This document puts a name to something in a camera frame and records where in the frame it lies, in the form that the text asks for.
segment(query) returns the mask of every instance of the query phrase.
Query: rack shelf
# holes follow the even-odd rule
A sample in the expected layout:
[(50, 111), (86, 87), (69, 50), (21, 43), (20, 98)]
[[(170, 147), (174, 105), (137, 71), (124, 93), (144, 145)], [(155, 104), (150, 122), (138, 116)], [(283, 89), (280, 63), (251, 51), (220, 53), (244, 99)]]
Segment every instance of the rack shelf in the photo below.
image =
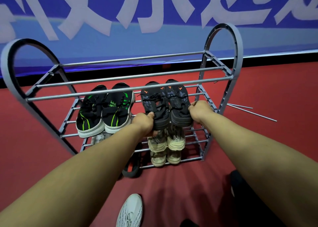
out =
[[(234, 64), (232, 70), (224, 65), (219, 59), (217, 59), (210, 51), (210, 45), (217, 34), (218, 31), (221, 29), (228, 30), (234, 40)], [(14, 57), (16, 52), (24, 45), (31, 45), (35, 48), (38, 48), (40, 51), (45, 53), (49, 59), (51, 59), (53, 63), (53, 67), (46, 73), (44, 76), (34, 84), (26, 93), (22, 91), (20, 88), (17, 78), (14, 74)], [(100, 79), (93, 79), (93, 80), (78, 80), (78, 81), (70, 81), (67, 77), (67, 74), (64, 71), (64, 67), (68, 66), (75, 66), (75, 65), (91, 65), (91, 64), (105, 64), (111, 62), (123, 62), (123, 61), (131, 61), (131, 60), (145, 60), (145, 59), (153, 59), (153, 58), (161, 58), (161, 57), (175, 57), (175, 56), (182, 56), (182, 55), (192, 55), (192, 54), (202, 54), (202, 61), (201, 67), (199, 69), (189, 69), (189, 70), (179, 70), (179, 71), (171, 71), (171, 72), (160, 72), (160, 73), (148, 73), (148, 74), (138, 74), (138, 75), (130, 75), (130, 76), (123, 76), (123, 77), (110, 77), (110, 78), (100, 78)], [(215, 66), (206, 68), (206, 61), (212, 61)], [(218, 114), (223, 114), (225, 107), (228, 103), (228, 100), (231, 96), (233, 88), (235, 86), (236, 80), (239, 77), (240, 70), (242, 67), (243, 62), (243, 43), (241, 39), (241, 35), (238, 29), (232, 24), (218, 24), (216, 25), (212, 31), (210, 32), (204, 50), (202, 52), (190, 52), (190, 53), (181, 53), (181, 54), (167, 54), (167, 55), (156, 55), (156, 56), (148, 56), (148, 57), (139, 57), (139, 58), (129, 58), (129, 59), (119, 59), (119, 60), (103, 60), (103, 61), (93, 61), (93, 62), (82, 62), (82, 63), (74, 63), (74, 64), (61, 64), (58, 58), (53, 54), (53, 52), (48, 49), (42, 43), (25, 38), (25, 39), (16, 39), (9, 42), (3, 49), (1, 53), (1, 71), (4, 82), (6, 86), (10, 90), (10, 92), (17, 98), (17, 100), (54, 136), (58, 141), (64, 146), (72, 155), (77, 154), (77, 150), (69, 143), (67, 138), (78, 136), (78, 133), (74, 134), (65, 134), (66, 127), (69, 124), (74, 124), (76, 121), (71, 121), (71, 117), (74, 112), (80, 109), (82, 104), (82, 100), (84, 99), (83, 96), (86, 95), (94, 95), (94, 94), (101, 94), (101, 93), (112, 93), (112, 92), (123, 92), (125, 90), (133, 90), (135, 94), (139, 94), (141, 88), (144, 86), (137, 86), (137, 87), (130, 87), (125, 89), (108, 89), (108, 90), (100, 90), (100, 91), (89, 91), (89, 92), (76, 92), (74, 85), (75, 84), (86, 84), (86, 83), (94, 83), (94, 82), (105, 82), (105, 81), (112, 81), (112, 80), (125, 80), (125, 79), (138, 79), (144, 77), (153, 77), (153, 76), (161, 76), (161, 75), (173, 75), (173, 74), (180, 74), (180, 73), (190, 73), (190, 72), (199, 72), (199, 79), (197, 80), (190, 80), (190, 81), (183, 81), (183, 82), (176, 82), (176, 83), (165, 83), (165, 84), (158, 84), (147, 86), (148, 88), (155, 88), (155, 87), (165, 87), (177, 84), (183, 84), (186, 88), (197, 88), (196, 93), (189, 94), (189, 96), (195, 96), (195, 100), (199, 99), (199, 96), (204, 96), (208, 103), (211, 105), (211, 108)], [(209, 78), (203, 79), (205, 71), (211, 70), (221, 70), (225, 76), (220, 78)], [(55, 74), (59, 74), (62, 77), (64, 82), (62, 83), (47, 83)], [(227, 80), (228, 83), (225, 87), (224, 94), (221, 100), (219, 107), (217, 107), (212, 99), (209, 97), (208, 93), (202, 86), (203, 83), (206, 82), (215, 82), (215, 81), (222, 81)], [(36, 94), (42, 88), (47, 87), (56, 87), (56, 86), (67, 86), (70, 90), (69, 94), (63, 95), (54, 95), (54, 96), (41, 96), (37, 97)], [(39, 110), (39, 108), (34, 104), (35, 101), (40, 100), (50, 100), (50, 99), (60, 99), (60, 98), (72, 98), (74, 97), (74, 102), (71, 105), (71, 108), (66, 115), (64, 121), (62, 122), (59, 129), (57, 129), (49, 120), (48, 118)], [(210, 148), (211, 142), (213, 137), (211, 134), (207, 132), (207, 130), (203, 127), (195, 129), (193, 127), (184, 128), (186, 139), (193, 138), (195, 141), (187, 142), (186, 145), (198, 145), (200, 156), (199, 157), (192, 157), (188, 159), (182, 159), (181, 162), (189, 162), (189, 161), (196, 161), (196, 160), (204, 160), (206, 154)], [(197, 136), (197, 131), (204, 131), (205, 133), (205, 140), (199, 140)], [(86, 147), (90, 147), (91, 144), (88, 144), (88, 138), (83, 139), (83, 143), (81, 146), (81, 151), (85, 150)], [(143, 146), (147, 146), (147, 141), (142, 142)], [(140, 152), (147, 152), (149, 148), (142, 148), (135, 150), (135, 153)], [(147, 169), (154, 167), (153, 165), (145, 165), (141, 166), (141, 169)]]

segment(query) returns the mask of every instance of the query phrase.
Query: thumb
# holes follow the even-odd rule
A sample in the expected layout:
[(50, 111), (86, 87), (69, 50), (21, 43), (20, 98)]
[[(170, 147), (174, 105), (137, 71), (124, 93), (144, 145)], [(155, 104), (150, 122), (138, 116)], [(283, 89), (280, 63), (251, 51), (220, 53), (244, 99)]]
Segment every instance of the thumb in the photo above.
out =
[(188, 110), (191, 111), (193, 108), (194, 108), (194, 106), (193, 106), (193, 105), (190, 105), (189, 108), (188, 108)]
[(150, 112), (147, 116), (150, 117), (151, 119), (153, 119), (155, 114), (153, 112)]

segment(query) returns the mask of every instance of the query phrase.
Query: blue banner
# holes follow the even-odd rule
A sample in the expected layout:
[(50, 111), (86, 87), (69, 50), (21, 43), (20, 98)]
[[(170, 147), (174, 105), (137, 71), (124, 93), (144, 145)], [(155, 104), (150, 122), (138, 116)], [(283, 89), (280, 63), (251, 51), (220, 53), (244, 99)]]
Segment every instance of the blue banner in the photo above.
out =
[[(49, 47), (61, 63), (197, 52), (218, 23), (239, 28), (245, 55), (312, 50), (318, 48), (317, 5), (318, 0), (0, 0), (0, 50), (10, 40), (28, 37)], [(230, 35), (217, 34), (211, 51), (232, 57)], [(35, 74), (47, 70), (50, 61), (26, 46), (15, 66), (19, 75)]]

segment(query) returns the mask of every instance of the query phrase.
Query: black baseboard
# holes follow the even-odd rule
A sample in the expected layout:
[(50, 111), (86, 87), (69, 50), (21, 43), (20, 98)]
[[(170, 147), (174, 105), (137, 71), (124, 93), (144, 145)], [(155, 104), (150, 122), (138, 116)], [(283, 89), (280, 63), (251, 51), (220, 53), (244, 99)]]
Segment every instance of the black baseboard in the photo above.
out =
[[(243, 67), (316, 62), (318, 61), (317, 59), (318, 59), (318, 53), (245, 58), (243, 60)], [(225, 65), (227, 65), (229, 68), (232, 68), (233, 66), (233, 59), (222, 60), (222, 62)], [(171, 67), (168, 67), (167, 65), (148, 65), (148, 66), (136, 66), (136, 67), (128, 67), (128, 68), (68, 72), (67, 75), (71, 81), (90, 80), (90, 79), (97, 79), (97, 78), (127, 76), (127, 75), (134, 75), (134, 74), (195, 69), (195, 68), (200, 68), (200, 65), (201, 65), (201, 62), (175, 63), (175, 64), (171, 64)], [(208, 61), (207, 67), (212, 67), (212, 66), (214, 66), (214, 64)], [(41, 77), (42, 75), (21, 76), (21, 77), (18, 77), (18, 83), (20, 86), (31, 86), (31, 85), (34, 85)], [(58, 82), (61, 82), (61, 78), (58, 75), (54, 76), (50, 80), (50, 83), (58, 83)], [(3, 79), (0, 79), (0, 88), (6, 88), (6, 85)]]

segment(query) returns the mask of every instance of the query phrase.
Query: red floor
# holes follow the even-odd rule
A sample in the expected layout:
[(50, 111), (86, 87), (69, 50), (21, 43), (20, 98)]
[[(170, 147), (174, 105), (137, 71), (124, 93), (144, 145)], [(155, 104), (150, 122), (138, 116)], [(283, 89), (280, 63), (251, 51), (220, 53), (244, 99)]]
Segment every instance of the red floor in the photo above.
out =
[[(318, 161), (316, 132), (318, 63), (275, 65), (244, 68), (230, 103), (251, 106), (255, 113), (276, 119), (269, 121), (227, 107), (225, 116), (255, 132), (280, 141)], [(218, 77), (219, 72), (206, 72)], [(173, 76), (176, 80), (194, 80), (198, 74)], [(164, 83), (169, 77), (153, 77)], [(125, 80), (130, 86), (144, 85), (150, 79)], [(111, 88), (115, 82), (106, 82)], [(205, 89), (216, 104), (220, 102), (226, 82), (206, 83)], [(95, 84), (78, 85), (89, 91)], [(67, 93), (66, 87), (48, 88), (38, 95)], [(0, 210), (70, 158), (70, 154), (8, 92), (0, 90), (2, 149), (0, 153)], [(46, 100), (37, 103), (59, 127), (73, 99)], [(132, 112), (142, 110), (135, 104)], [(69, 126), (67, 133), (75, 133)], [(79, 149), (82, 140), (70, 141)], [(236, 226), (235, 209), (229, 186), (234, 169), (217, 144), (211, 147), (204, 162), (195, 161), (162, 169), (144, 170), (137, 179), (117, 181), (92, 226), (115, 226), (117, 214), (125, 199), (139, 193), (144, 200), (143, 226), (179, 226), (190, 218), (200, 226)]]

